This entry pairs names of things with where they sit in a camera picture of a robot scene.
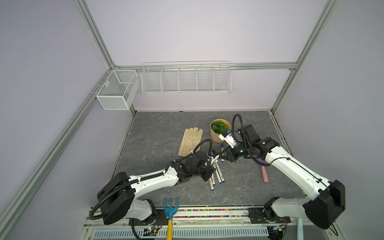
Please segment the pink eraser stick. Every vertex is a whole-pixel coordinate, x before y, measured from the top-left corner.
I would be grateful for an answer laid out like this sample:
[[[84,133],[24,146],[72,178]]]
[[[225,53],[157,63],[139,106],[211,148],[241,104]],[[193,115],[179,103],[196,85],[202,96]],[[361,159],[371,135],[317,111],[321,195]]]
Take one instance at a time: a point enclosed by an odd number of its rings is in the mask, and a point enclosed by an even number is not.
[[[262,176],[263,176],[264,182],[268,183],[269,182],[269,178],[268,178],[268,174],[267,174],[265,166],[262,166]]]

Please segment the purple object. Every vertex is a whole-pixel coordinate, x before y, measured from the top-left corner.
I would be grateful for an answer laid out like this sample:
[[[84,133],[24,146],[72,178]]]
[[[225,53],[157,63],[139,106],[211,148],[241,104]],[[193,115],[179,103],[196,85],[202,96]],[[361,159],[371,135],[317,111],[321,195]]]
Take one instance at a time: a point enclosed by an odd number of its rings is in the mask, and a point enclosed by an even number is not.
[[[266,166],[269,166],[270,164],[267,163],[266,161],[262,160],[262,159],[258,159],[258,161]]]

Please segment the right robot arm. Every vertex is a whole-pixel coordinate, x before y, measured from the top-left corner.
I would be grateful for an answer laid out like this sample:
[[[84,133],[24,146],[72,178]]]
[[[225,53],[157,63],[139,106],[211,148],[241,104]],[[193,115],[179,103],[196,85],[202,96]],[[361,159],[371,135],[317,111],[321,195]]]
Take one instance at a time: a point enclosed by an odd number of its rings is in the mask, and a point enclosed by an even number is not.
[[[344,184],[338,180],[330,181],[310,170],[274,139],[261,139],[252,125],[240,125],[237,129],[240,140],[235,137],[233,129],[220,133],[220,139],[229,145],[224,149],[226,155],[221,158],[235,162],[244,157],[263,167],[273,166],[299,186],[305,195],[302,199],[273,197],[264,204],[261,217],[269,223],[285,217],[306,219],[321,229],[330,228],[346,209]]]

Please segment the cream fabric glove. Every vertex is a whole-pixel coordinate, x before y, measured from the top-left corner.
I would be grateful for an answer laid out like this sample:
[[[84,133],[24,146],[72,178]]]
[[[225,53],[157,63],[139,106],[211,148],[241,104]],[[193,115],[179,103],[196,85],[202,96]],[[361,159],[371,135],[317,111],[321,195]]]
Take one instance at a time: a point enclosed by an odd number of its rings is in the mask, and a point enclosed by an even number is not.
[[[185,129],[178,156],[186,157],[191,154],[195,147],[201,142],[203,129],[197,127]]]

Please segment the tan pot green plant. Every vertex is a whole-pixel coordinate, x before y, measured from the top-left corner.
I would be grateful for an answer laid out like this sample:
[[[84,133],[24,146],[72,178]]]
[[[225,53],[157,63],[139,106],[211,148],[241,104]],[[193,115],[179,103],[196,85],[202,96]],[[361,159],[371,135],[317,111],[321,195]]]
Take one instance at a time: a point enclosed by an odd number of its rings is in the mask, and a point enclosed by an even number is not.
[[[211,123],[211,138],[215,143],[223,143],[224,141],[219,138],[223,131],[231,129],[231,124],[224,119],[216,119]]]

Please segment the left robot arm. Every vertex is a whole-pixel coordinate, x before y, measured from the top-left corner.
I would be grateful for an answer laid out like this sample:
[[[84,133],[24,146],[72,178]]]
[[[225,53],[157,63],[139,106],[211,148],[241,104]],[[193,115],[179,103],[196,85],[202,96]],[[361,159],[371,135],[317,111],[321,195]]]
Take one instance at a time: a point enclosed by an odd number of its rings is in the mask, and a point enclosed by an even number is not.
[[[90,220],[102,219],[111,225],[124,217],[143,222],[153,220],[157,214],[150,199],[140,197],[150,192],[184,184],[194,177],[205,182],[216,171],[215,161],[219,154],[209,147],[207,153],[194,148],[185,157],[169,162],[166,168],[144,175],[116,174],[97,194],[98,202],[89,212]]]

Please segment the light blue garden trowel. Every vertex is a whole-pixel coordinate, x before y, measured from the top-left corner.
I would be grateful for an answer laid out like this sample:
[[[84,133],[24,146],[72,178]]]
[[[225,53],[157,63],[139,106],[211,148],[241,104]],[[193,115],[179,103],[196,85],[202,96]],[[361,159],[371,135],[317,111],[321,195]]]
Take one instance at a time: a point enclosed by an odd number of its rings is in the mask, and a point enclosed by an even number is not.
[[[304,240],[303,219],[301,218],[297,220],[297,240]]]

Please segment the white mesh box basket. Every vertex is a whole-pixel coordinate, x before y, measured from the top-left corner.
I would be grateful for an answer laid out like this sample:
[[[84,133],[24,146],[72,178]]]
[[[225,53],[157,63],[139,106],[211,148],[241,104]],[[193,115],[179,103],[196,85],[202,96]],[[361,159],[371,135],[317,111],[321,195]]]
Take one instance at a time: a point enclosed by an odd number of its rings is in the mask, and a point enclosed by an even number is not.
[[[98,91],[97,99],[104,110],[130,110],[139,86],[137,71],[112,70]]]

